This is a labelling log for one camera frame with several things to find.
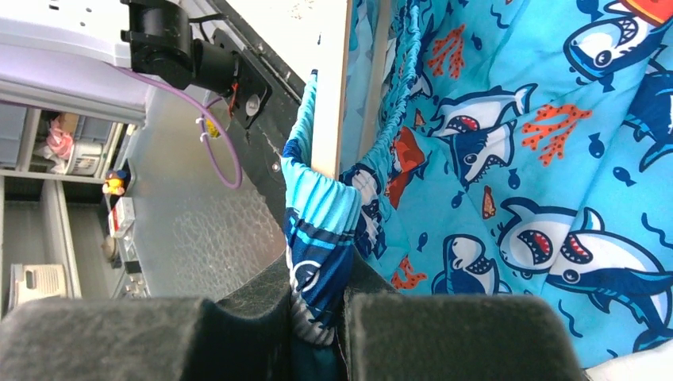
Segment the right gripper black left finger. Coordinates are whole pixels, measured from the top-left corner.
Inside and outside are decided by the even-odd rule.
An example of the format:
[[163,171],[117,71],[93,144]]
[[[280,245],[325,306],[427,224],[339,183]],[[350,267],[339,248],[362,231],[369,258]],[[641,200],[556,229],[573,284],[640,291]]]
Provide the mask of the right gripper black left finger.
[[187,321],[182,380],[289,380],[290,286],[279,257],[246,284]]

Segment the blue shark print shorts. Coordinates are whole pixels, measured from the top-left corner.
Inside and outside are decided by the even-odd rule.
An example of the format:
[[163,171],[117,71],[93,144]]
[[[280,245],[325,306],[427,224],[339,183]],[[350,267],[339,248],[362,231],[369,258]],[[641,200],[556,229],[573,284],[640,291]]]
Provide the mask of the blue shark print shorts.
[[332,344],[355,256],[404,294],[527,294],[585,368],[672,338],[672,4],[354,1],[343,172],[281,167],[294,333]]

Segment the light wooden hanger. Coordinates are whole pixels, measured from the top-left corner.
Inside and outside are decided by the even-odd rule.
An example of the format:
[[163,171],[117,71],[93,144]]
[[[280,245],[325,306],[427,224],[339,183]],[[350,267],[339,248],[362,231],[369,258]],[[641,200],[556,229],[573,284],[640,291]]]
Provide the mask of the light wooden hanger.
[[310,164],[313,171],[331,179],[341,173],[342,143],[353,138],[359,144],[356,159],[373,146],[378,129],[378,114],[385,77],[385,61],[392,10],[390,1],[376,1],[375,28],[371,54],[365,57],[371,70],[363,80],[365,88],[362,123],[358,132],[344,132],[344,114],[348,110],[349,41],[352,30],[352,1],[320,1],[319,27],[321,43],[317,51],[317,91]]

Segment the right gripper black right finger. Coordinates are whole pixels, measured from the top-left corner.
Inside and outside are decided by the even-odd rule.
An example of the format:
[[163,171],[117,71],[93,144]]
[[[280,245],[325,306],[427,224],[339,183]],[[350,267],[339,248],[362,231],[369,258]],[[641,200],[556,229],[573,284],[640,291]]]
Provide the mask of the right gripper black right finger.
[[348,334],[348,309],[352,299],[357,295],[371,294],[395,294],[398,291],[377,273],[358,252],[353,254],[352,270],[349,281],[345,287],[344,295],[340,301],[339,315],[336,326],[336,346],[340,359],[339,380],[350,380],[350,344]]

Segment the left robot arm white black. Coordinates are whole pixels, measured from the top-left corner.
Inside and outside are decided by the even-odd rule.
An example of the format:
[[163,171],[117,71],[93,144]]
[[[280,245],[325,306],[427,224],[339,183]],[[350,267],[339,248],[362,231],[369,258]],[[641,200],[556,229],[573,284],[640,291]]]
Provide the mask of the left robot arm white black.
[[201,87],[225,97],[229,115],[249,127],[271,88],[251,60],[224,37],[203,40],[173,1],[4,1],[1,76],[53,93],[139,102],[129,74],[152,75],[170,88]]

